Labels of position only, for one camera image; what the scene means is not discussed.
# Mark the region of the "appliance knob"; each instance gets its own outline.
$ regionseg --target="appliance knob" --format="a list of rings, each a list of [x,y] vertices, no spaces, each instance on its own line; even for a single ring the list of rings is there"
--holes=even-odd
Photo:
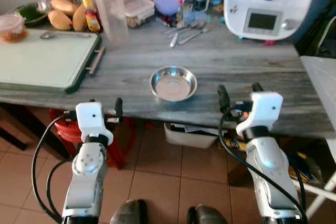
[[[292,30],[297,26],[297,22],[294,19],[285,19],[281,26],[284,30]]]

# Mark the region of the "food container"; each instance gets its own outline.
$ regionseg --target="food container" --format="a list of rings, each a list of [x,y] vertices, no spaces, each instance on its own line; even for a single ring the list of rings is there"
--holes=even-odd
[[[200,134],[190,134],[184,132],[177,132],[171,130],[170,123],[164,123],[164,131],[166,133],[166,140],[170,144],[185,145],[195,148],[209,148],[217,136],[208,136]]]
[[[43,3],[29,3],[19,6],[8,14],[18,14],[25,22],[26,27],[36,27],[47,21],[49,7]]]
[[[24,20],[17,14],[0,16],[0,39],[4,42],[18,42],[27,36]]]
[[[124,0],[127,24],[137,28],[154,15],[154,2],[151,0]]]

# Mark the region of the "purple bowl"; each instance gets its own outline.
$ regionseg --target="purple bowl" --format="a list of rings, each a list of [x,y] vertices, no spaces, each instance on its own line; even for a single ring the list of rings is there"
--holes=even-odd
[[[174,15],[180,6],[179,0],[153,0],[153,1],[156,9],[165,16]]]

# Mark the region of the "cutting board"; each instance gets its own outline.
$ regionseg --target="cutting board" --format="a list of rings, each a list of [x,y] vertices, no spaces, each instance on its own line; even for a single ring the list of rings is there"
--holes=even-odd
[[[40,39],[46,32],[29,29],[17,43],[0,41],[0,88],[73,92],[99,47],[101,38],[55,35]]]

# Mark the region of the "appliance display screen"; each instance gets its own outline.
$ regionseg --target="appliance display screen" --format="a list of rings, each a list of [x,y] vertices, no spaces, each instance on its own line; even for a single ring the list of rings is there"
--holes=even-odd
[[[275,15],[251,13],[248,27],[273,30],[276,19]]]

